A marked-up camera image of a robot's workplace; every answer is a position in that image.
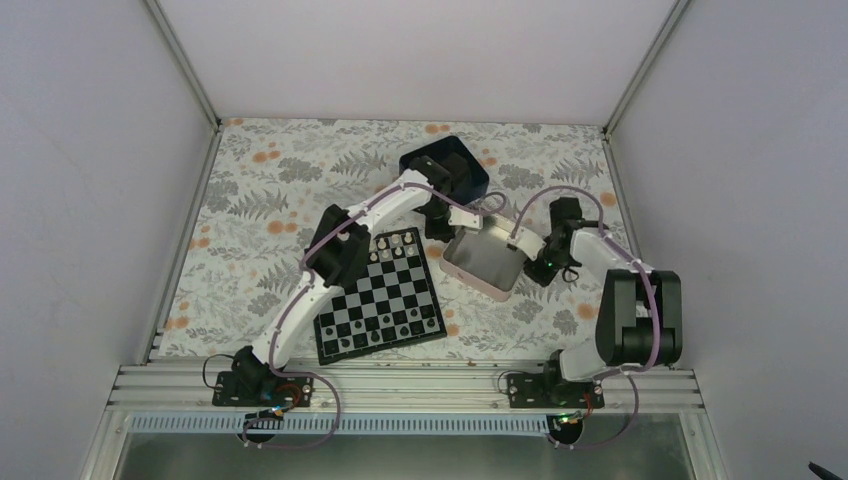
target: cable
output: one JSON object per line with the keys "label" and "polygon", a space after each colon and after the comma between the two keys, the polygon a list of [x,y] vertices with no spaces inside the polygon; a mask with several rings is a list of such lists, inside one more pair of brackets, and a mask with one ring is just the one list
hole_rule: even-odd
{"label": "cable", "polygon": [[212,390],[215,390],[217,392],[217,391],[219,391],[219,389],[216,388],[216,387],[213,387],[212,385],[209,385],[209,382],[206,381],[206,364],[209,363],[209,360],[212,360],[215,357],[227,357],[230,360],[232,360],[233,356],[227,355],[225,353],[216,353],[215,355],[211,355],[211,356],[206,357],[206,360],[203,361],[203,368],[200,370],[200,374],[203,376],[203,384],[206,385],[207,388],[211,388]]}
{"label": "cable", "polygon": [[595,198],[594,195],[589,193],[587,190],[584,190],[579,187],[572,187],[571,185],[553,185],[547,188],[543,188],[536,192],[535,195],[530,197],[530,200],[527,201],[527,204],[524,205],[524,208],[519,212],[518,217],[515,220],[515,227],[512,229],[512,232],[509,234],[509,238],[514,239],[515,234],[518,233],[518,229],[521,226],[521,220],[524,218],[524,215],[527,214],[527,211],[530,208],[530,205],[539,199],[542,195],[552,192],[555,190],[569,190],[572,192],[579,193],[584,197],[588,198],[595,204],[598,208],[598,234],[603,239],[604,243],[606,243],[611,249],[613,249],[617,254],[621,255],[633,268],[636,272],[639,273],[639,277],[642,279],[642,284],[645,287],[646,296],[648,297],[648,308],[651,311],[651,323],[653,329],[653,342],[651,343],[651,354],[648,357],[648,361],[645,363],[643,367],[629,367],[622,366],[618,369],[610,370],[608,372],[604,372],[595,376],[596,380],[603,380],[605,378],[609,378],[614,375],[618,375],[624,371],[636,371],[636,372],[645,372],[653,368],[654,364],[657,362],[657,357],[660,352],[660,318],[659,311],[657,309],[657,301],[652,295],[653,287],[651,286],[651,280],[648,278],[648,273],[645,271],[645,268],[642,267],[642,262],[638,260],[636,257],[630,254],[627,250],[621,247],[615,240],[612,239],[612,236],[607,233],[606,226],[604,225],[604,207],[601,205],[600,200]]}
{"label": "cable", "polygon": [[[592,203],[595,204],[595,206],[598,208],[598,225],[597,225],[598,234],[601,236],[604,243],[606,243],[613,251],[615,251],[618,255],[620,255],[622,258],[624,258],[628,263],[630,263],[630,265],[632,265],[633,268],[636,270],[636,272],[639,274],[639,278],[642,280],[642,284],[645,288],[646,297],[648,297],[648,309],[651,312],[651,324],[652,324],[653,340],[651,342],[651,354],[649,355],[648,361],[645,363],[645,365],[643,367],[631,367],[631,366],[624,365],[624,366],[620,366],[617,369],[613,369],[613,370],[609,370],[609,371],[606,371],[606,372],[603,372],[603,373],[599,373],[598,375],[595,375],[595,377],[594,377],[595,380],[600,382],[600,381],[602,381],[606,378],[610,378],[610,377],[613,377],[615,375],[625,374],[627,376],[627,379],[630,381],[630,385],[633,387],[633,395],[635,397],[635,407],[633,409],[633,415],[628,420],[627,425],[625,425],[624,428],[621,429],[621,431],[618,432],[618,434],[616,434],[615,436],[613,436],[609,440],[606,440],[604,442],[600,442],[600,443],[597,443],[597,444],[593,444],[593,445],[585,445],[585,446],[580,446],[580,447],[575,447],[574,445],[569,445],[570,450],[586,450],[586,449],[590,449],[590,448],[605,446],[605,445],[608,445],[608,444],[614,442],[616,439],[620,438],[628,429],[630,429],[630,426],[633,424],[633,422],[636,421],[636,416],[639,414],[639,390],[636,388],[636,383],[633,381],[633,378],[630,377],[629,372],[645,372],[645,371],[653,368],[654,364],[656,364],[657,357],[659,356],[659,351],[660,351],[660,335],[661,335],[660,318],[659,318],[659,310],[657,308],[657,301],[656,301],[656,299],[654,298],[654,295],[653,295],[653,287],[651,286],[651,280],[650,280],[650,278],[648,278],[648,273],[645,271],[645,268],[642,266],[642,262],[640,260],[638,260],[636,257],[634,257],[633,255],[631,255],[630,252],[625,250],[621,245],[616,243],[615,240],[612,239],[612,236],[609,233],[607,233],[606,225],[604,225],[604,208],[603,208],[603,205],[601,205],[601,202],[597,198],[595,198],[594,195],[589,193],[588,191],[586,191],[582,188],[572,187],[570,185],[555,185],[555,186],[551,186],[551,187],[544,188],[544,189],[540,190],[535,195],[530,197],[530,200],[527,201],[527,204],[524,205],[524,208],[518,214],[518,217],[515,221],[515,227],[513,228],[512,232],[509,234],[510,238],[515,238],[515,234],[518,232],[518,229],[521,226],[521,220],[524,218],[524,215],[526,215],[528,209],[530,208],[530,205],[534,201],[536,201],[539,197],[544,195],[545,193],[548,193],[548,192],[551,192],[551,191],[554,191],[554,190],[569,190],[569,191],[572,191],[572,192],[579,193],[579,194],[583,195],[584,197],[587,197],[589,200],[592,201]],[[556,442],[553,439],[553,437],[550,436],[550,434],[548,434],[548,439],[550,441],[554,442],[554,446],[556,448],[559,448],[559,442]]]}
{"label": "cable", "polygon": [[524,375],[530,375],[527,372],[522,372],[522,371],[519,371],[519,370],[505,370],[505,371],[501,372],[501,374],[498,375],[498,379],[495,380],[495,388],[498,389],[498,393],[503,393],[504,395],[509,395],[509,392],[506,391],[506,390],[501,390],[501,378],[503,378],[503,376],[506,375],[507,373],[521,373],[521,374],[524,374]]}
{"label": "cable", "polygon": [[562,445],[556,439],[554,439],[554,437],[552,437],[550,433],[545,434],[545,436],[548,438],[548,441],[554,444],[555,449],[557,449],[557,450],[560,450],[560,449],[562,449],[562,450],[593,450],[595,448],[606,447],[607,445],[609,445],[609,444],[615,442],[616,440],[618,440],[619,438],[621,438],[622,435],[624,435],[625,432],[630,430],[630,428],[636,422],[636,416],[639,414],[639,390],[636,388],[636,382],[633,381],[633,377],[631,377],[631,375],[629,373],[625,373],[624,375],[625,375],[625,377],[627,377],[627,380],[630,381],[630,386],[633,387],[633,399],[634,399],[633,414],[630,415],[630,418],[627,419],[627,424],[624,425],[624,428],[619,430],[618,433],[615,434],[614,436],[612,436],[612,437],[610,437],[610,438],[608,438],[608,439],[606,439],[602,442],[590,443],[588,445]]}
{"label": "cable", "polygon": [[[565,274],[566,274],[566,273],[570,273],[571,275],[573,275],[573,276],[571,277],[571,280],[569,280],[568,278],[566,278],[566,276],[565,276]],[[573,269],[573,268],[571,268],[571,267],[566,267],[566,268],[563,268],[563,269],[562,269],[562,281],[563,281],[563,282],[565,282],[565,283],[574,283],[574,282],[576,282],[577,280],[580,280],[580,272],[578,272],[577,270],[574,270],[574,269]]]}
{"label": "cable", "polygon": [[[440,198],[441,200],[459,208],[460,210],[463,210],[463,211],[469,212],[469,213],[473,213],[475,215],[476,214],[492,215],[494,213],[498,213],[501,210],[503,210],[504,207],[506,207],[506,204],[507,204],[507,197],[506,197],[505,194],[503,194],[501,192],[491,192],[488,195],[485,195],[480,200],[482,201],[482,200],[485,200],[486,198],[489,198],[489,197],[498,196],[498,197],[501,198],[501,204],[498,207],[491,209],[491,210],[472,210],[472,209],[467,208],[464,205],[461,205],[461,204],[457,203],[456,201],[448,198],[446,195],[435,190],[434,188],[430,187],[429,185],[425,185],[425,184],[422,184],[422,183],[416,183],[416,182],[403,183],[401,185],[395,185],[394,187],[388,188],[385,191],[381,192],[379,195],[377,195],[375,198],[373,198],[370,202],[368,202],[365,205],[364,209],[360,210],[359,212],[355,213],[353,216],[351,216],[350,218],[348,218],[347,220],[342,222],[339,226],[337,226],[332,231],[330,231],[330,233],[328,233],[326,236],[324,236],[324,238],[322,238],[321,240],[316,242],[315,245],[313,245],[312,248],[310,248],[309,251],[306,252],[306,254],[303,256],[303,258],[300,260],[299,266],[300,266],[301,271],[309,273],[309,275],[310,275],[309,283],[304,288],[302,288],[300,291],[298,291],[298,293],[294,296],[294,298],[286,306],[286,308],[283,309],[282,313],[280,314],[280,317],[277,319],[276,331],[274,332],[273,336],[271,337],[271,345],[270,345],[270,349],[269,349],[269,353],[268,353],[268,357],[269,357],[268,358],[268,365],[269,365],[271,372],[278,377],[284,377],[284,378],[298,378],[298,377],[313,378],[313,379],[319,380],[322,383],[324,383],[325,385],[327,385],[327,387],[333,393],[333,397],[335,398],[335,401],[336,401],[336,416],[335,416],[335,420],[333,421],[333,425],[331,426],[330,430],[323,437],[321,437],[319,440],[317,440],[317,441],[315,441],[311,444],[302,445],[302,446],[270,445],[269,448],[275,448],[275,449],[280,449],[280,450],[305,450],[305,449],[317,447],[319,445],[322,445],[324,442],[329,440],[330,437],[333,436],[333,434],[336,432],[336,430],[339,427],[339,422],[341,421],[341,412],[342,412],[341,411],[341,399],[339,398],[338,391],[336,391],[336,388],[333,386],[332,383],[330,383],[324,377],[322,377],[318,374],[315,374],[315,373],[311,373],[311,372],[286,372],[285,374],[283,374],[282,372],[280,372],[279,370],[277,370],[273,366],[274,365],[274,351],[276,350],[276,347],[277,347],[277,338],[280,334],[280,327],[282,326],[282,324],[285,321],[286,317],[288,316],[289,312],[291,312],[292,308],[294,308],[294,306],[297,304],[297,302],[301,298],[303,298],[303,296],[306,294],[306,292],[308,292],[315,284],[315,272],[312,271],[309,267],[307,267],[306,262],[309,260],[310,257],[312,257],[315,254],[315,252],[320,250],[324,245],[326,245],[330,240],[335,238],[336,235],[338,235],[339,233],[344,231],[344,229],[346,229],[348,226],[353,224],[356,220],[358,220],[359,218],[364,216],[370,209],[374,208],[374,206],[377,205],[378,203],[380,203],[384,198],[388,197],[389,195],[391,195],[391,194],[393,194],[397,191],[403,190],[406,187],[419,188],[421,190],[425,190],[425,191],[431,193],[432,195],[435,195],[436,197]],[[247,422],[245,424],[244,430],[242,432],[242,440],[244,440],[246,445],[248,445],[250,443],[254,443],[254,442],[250,442],[247,439],[247,430],[251,426],[255,425],[256,423],[258,423],[262,420],[264,420],[264,419],[256,418],[256,419],[251,420],[250,422]]]}
{"label": "cable", "polygon": [[336,235],[341,233],[348,226],[352,225],[355,221],[357,221],[362,216],[364,216],[366,213],[368,213],[369,210],[371,210],[378,203],[383,201],[384,198],[388,197],[389,195],[391,195],[395,192],[399,192],[401,190],[404,190],[407,187],[418,188],[418,189],[424,190],[426,192],[429,192],[430,194],[438,197],[439,199],[444,200],[448,204],[450,204],[450,205],[452,205],[452,206],[454,206],[454,207],[456,207],[456,208],[458,208],[458,209],[460,209],[464,212],[471,213],[471,214],[474,214],[474,215],[484,215],[485,216],[485,215],[493,215],[493,214],[496,214],[496,213],[500,213],[501,210],[503,210],[504,207],[506,207],[506,204],[507,204],[507,197],[506,197],[505,194],[503,194],[501,192],[490,192],[487,195],[483,196],[480,199],[480,201],[483,201],[483,200],[485,200],[486,198],[489,198],[489,197],[495,197],[496,196],[496,197],[501,198],[501,204],[498,205],[496,208],[491,209],[491,210],[473,210],[473,209],[466,207],[465,205],[462,205],[462,204],[456,202],[455,200],[452,200],[451,198],[449,198],[445,194],[439,192],[438,190],[434,189],[433,187],[431,187],[429,185],[425,185],[423,183],[406,182],[406,183],[403,183],[401,185],[395,185],[394,187],[387,188],[386,190],[380,192],[379,195],[377,195],[376,197],[371,199],[371,201],[368,202],[365,205],[365,208],[356,212],[352,217],[350,217],[349,219],[342,222],[338,227],[336,227],[332,231],[330,231],[330,233],[328,233],[324,238],[322,238],[321,240],[316,242],[315,245],[312,248],[310,248],[309,251],[307,251],[306,254],[303,256],[303,258],[300,260],[300,269],[303,270],[303,271],[308,270],[308,267],[306,266],[306,262],[313,255],[315,255],[315,253],[318,250],[320,250],[324,245],[326,245],[330,240],[335,238]]}
{"label": "cable", "polygon": [[336,416],[333,419],[333,425],[330,427],[330,430],[327,433],[324,434],[324,436],[322,436],[321,438],[319,438],[318,440],[316,440],[312,443],[307,443],[306,445],[275,445],[275,444],[272,444],[272,445],[267,445],[267,446],[263,447],[262,446],[263,444],[249,440],[247,438],[247,431],[260,422],[263,422],[263,421],[266,421],[266,420],[273,420],[273,419],[258,418],[257,417],[257,418],[254,418],[253,420],[250,420],[249,422],[246,422],[244,424],[244,427],[242,427],[241,439],[244,442],[244,445],[245,446],[254,445],[257,448],[270,448],[272,450],[299,451],[299,450],[309,450],[311,448],[319,447],[319,446],[323,445],[325,442],[327,442],[327,440],[329,440],[336,433],[336,430],[339,429],[339,424],[341,423],[342,403],[341,403],[341,399],[339,398],[339,392],[336,390],[336,387],[334,387],[333,384],[330,383],[329,380],[322,377],[321,375],[318,375],[317,373],[312,373],[312,372],[285,372],[285,373],[283,373],[283,372],[281,372],[281,371],[279,371],[279,370],[277,370],[276,368],[273,368],[273,367],[271,368],[271,372],[274,375],[276,375],[278,377],[282,377],[282,378],[312,378],[312,379],[318,380],[318,381],[322,382],[324,385],[326,385],[327,388],[330,389],[330,392],[332,392],[333,398],[336,401]]}
{"label": "cable", "polygon": [[592,396],[591,395],[589,395],[588,393],[584,393],[583,399],[586,400],[586,416],[583,417],[583,419],[585,420],[585,419],[592,416],[592,411],[594,411],[594,408],[592,408]]}

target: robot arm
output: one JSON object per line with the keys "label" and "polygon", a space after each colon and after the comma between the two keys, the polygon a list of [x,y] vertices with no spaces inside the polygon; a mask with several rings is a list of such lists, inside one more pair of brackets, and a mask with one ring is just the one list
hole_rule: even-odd
{"label": "robot arm", "polygon": [[[364,255],[368,252],[370,232],[381,231],[385,223],[431,201],[432,193],[421,188],[410,187],[409,184],[435,188],[420,171],[406,170],[394,183],[368,200],[344,210],[337,207],[330,207],[327,210],[315,233],[312,246],[345,220],[352,217],[358,218],[345,231],[348,235],[347,240],[331,240],[313,256],[314,262],[307,262],[317,275],[312,271],[303,273],[300,283],[283,309],[268,328],[254,340],[253,355],[257,359],[269,362],[272,367],[285,366],[291,358],[295,343],[312,324],[312,319],[331,298],[352,281],[355,282],[361,275],[365,268]],[[451,214],[450,217],[453,219],[449,221],[451,224],[465,218],[469,219],[472,226],[479,222],[467,214]],[[270,355],[272,343],[274,344],[273,357]]]}
{"label": "robot arm", "polygon": [[412,160],[391,185],[346,209],[331,205],[324,212],[304,257],[305,271],[280,313],[254,342],[233,358],[232,374],[222,389],[240,402],[263,404],[278,379],[271,368],[284,367],[303,332],[324,305],[353,285],[367,265],[372,232],[409,212],[426,217],[425,236],[447,241],[456,227],[479,229],[482,219],[448,205],[443,197],[463,181],[464,162],[449,156],[437,163],[423,156]]}
{"label": "robot arm", "polygon": [[[590,382],[609,367],[647,364],[654,343],[648,296],[653,297],[657,307],[653,313],[660,323],[655,363],[676,362],[682,351],[680,278],[674,272],[657,271],[632,257],[627,258],[627,252],[614,248],[605,238],[608,234],[601,234],[597,222],[583,218],[576,198],[552,202],[550,216],[552,231],[548,237],[542,239],[529,229],[519,228],[511,239],[513,248],[528,256],[524,273],[547,286],[558,272],[583,267],[603,283],[604,289],[595,338],[570,350],[555,352],[546,369],[558,372],[549,378]],[[643,272],[650,288],[645,287],[641,278]],[[645,307],[642,313],[639,306]]]}

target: glass panel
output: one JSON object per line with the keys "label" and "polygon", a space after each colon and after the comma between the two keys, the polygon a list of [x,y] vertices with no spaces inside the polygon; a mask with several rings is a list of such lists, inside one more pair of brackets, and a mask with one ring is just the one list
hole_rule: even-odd
{"label": "glass panel", "polygon": [[[580,443],[609,438],[625,421],[597,415]],[[677,415],[640,415],[620,441],[585,452],[556,451],[542,438],[496,436],[339,435],[305,452],[244,448],[235,435],[219,434],[131,434],[127,445],[119,474],[126,480],[694,478]]]}

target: floral tablecloth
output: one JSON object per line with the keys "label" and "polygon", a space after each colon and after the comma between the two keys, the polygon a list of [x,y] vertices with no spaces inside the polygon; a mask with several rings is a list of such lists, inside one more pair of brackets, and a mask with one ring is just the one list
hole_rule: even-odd
{"label": "floral tablecloth", "polygon": [[[398,175],[401,155],[457,135],[488,171],[489,191],[505,192],[510,214],[539,189],[570,184],[604,205],[607,223],[625,244],[598,127],[235,118],[226,122],[189,252],[159,348],[160,355],[234,352],[277,314],[300,278],[297,261],[324,209],[371,196]],[[525,225],[549,231],[548,203]],[[586,218],[597,209],[581,199]],[[417,226],[409,213],[388,230]],[[541,288],[522,276],[512,297],[493,302],[438,266],[444,244],[425,250],[448,337],[372,355],[379,359],[538,360],[594,332],[601,285],[583,275]],[[295,355],[316,358],[312,328]]]}

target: white wall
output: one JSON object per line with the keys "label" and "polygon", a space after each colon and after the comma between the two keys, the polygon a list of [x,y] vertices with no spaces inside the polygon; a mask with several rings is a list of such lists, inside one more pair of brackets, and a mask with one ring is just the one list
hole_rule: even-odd
{"label": "white wall", "polygon": [[578,123],[673,0],[161,0],[222,116]]}
{"label": "white wall", "polygon": [[139,1],[0,15],[0,477],[76,478],[210,129]]}
{"label": "white wall", "polygon": [[848,478],[848,3],[695,1],[617,163],[736,479]]}

